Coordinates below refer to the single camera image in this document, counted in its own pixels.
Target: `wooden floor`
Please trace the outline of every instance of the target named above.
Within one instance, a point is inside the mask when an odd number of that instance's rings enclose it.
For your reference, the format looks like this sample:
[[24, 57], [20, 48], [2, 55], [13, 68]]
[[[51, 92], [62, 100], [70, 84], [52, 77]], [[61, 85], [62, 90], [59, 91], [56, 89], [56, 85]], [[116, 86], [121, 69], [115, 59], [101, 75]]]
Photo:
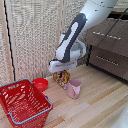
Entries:
[[[52, 77], [44, 92], [53, 103], [43, 128], [110, 128], [128, 102], [128, 86], [93, 67], [69, 71], [82, 83], [78, 99], [71, 99]], [[0, 128], [12, 128], [0, 107]]]

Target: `wicker cabinet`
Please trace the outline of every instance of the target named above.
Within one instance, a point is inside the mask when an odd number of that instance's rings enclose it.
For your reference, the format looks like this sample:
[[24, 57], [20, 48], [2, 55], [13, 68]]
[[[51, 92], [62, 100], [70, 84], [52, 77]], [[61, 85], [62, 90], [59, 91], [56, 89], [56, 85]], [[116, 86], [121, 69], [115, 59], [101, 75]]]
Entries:
[[[117, 19], [107, 18], [87, 32], [92, 49]], [[91, 53], [89, 63], [128, 80], [128, 20], [119, 20], [104, 41]]]

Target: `pink object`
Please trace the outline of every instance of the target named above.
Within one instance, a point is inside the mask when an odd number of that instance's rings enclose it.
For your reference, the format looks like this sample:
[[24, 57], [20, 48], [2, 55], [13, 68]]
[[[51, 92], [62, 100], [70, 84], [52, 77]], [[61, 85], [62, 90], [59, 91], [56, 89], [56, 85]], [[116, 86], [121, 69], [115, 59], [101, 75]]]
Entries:
[[41, 91], [45, 91], [48, 87], [48, 81], [44, 78], [37, 78], [32, 81], [34, 85]]
[[68, 82], [67, 95], [73, 99], [78, 98], [80, 93], [81, 82], [77, 79], [71, 79]]

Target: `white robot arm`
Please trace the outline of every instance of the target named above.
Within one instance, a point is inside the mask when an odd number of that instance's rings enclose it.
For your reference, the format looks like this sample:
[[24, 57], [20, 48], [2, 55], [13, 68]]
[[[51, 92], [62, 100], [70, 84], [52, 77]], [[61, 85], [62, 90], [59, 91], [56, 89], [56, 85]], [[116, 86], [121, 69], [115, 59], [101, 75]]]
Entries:
[[57, 60], [50, 62], [49, 70], [63, 71], [77, 66], [77, 59], [86, 54], [86, 46], [77, 38], [87, 29], [103, 22], [111, 13], [117, 0], [87, 0], [72, 21], [67, 33], [60, 37], [56, 50]]

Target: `red plastic basket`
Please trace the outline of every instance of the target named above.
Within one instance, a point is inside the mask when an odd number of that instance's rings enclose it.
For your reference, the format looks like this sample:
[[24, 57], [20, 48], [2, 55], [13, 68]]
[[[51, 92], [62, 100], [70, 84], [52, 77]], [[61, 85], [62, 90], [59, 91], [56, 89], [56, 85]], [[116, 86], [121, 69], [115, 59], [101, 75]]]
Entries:
[[0, 103], [15, 128], [41, 128], [53, 109], [48, 98], [28, 79], [1, 86]]

